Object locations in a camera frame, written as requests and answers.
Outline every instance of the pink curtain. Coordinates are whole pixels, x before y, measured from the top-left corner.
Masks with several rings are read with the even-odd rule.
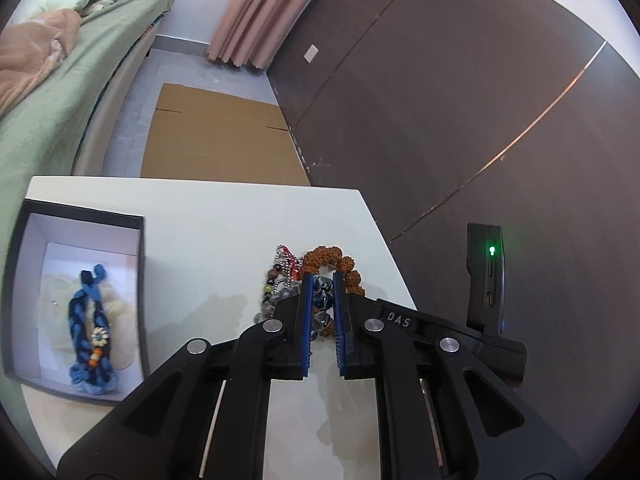
[[[213,60],[267,68],[310,0],[232,0],[207,53]]]

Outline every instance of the white table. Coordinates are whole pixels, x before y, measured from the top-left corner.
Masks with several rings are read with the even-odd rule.
[[[238,337],[259,311],[277,245],[352,256],[370,298],[415,308],[356,190],[36,176],[28,198],[146,218],[145,327],[151,369],[193,337]],[[373,380],[338,376],[332,340],[312,344],[309,377],[273,381],[264,480],[380,476]],[[108,411],[23,387],[54,465]]]

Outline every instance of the blue braided bracelet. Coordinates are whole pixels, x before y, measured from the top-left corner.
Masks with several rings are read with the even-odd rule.
[[[90,270],[80,273],[82,288],[69,301],[69,331],[76,351],[76,362],[69,368],[71,383],[77,389],[92,395],[100,395],[114,390],[117,386],[116,373],[109,359],[111,339],[107,315],[100,300],[100,283],[106,276],[104,267],[94,267],[95,277]],[[89,299],[95,303],[94,329],[91,341],[86,334],[85,313]]]

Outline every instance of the light switch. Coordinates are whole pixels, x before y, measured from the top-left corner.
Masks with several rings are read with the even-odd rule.
[[[305,54],[305,59],[307,63],[311,63],[314,58],[316,57],[316,54],[318,53],[318,49],[316,48],[315,45],[311,45],[309,47],[309,49],[306,51]]]

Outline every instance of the flower charm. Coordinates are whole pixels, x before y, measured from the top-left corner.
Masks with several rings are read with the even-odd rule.
[[[109,332],[106,329],[97,326],[94,331],[91,332],[91,343],[94,346],[105,346],[109,339]]]

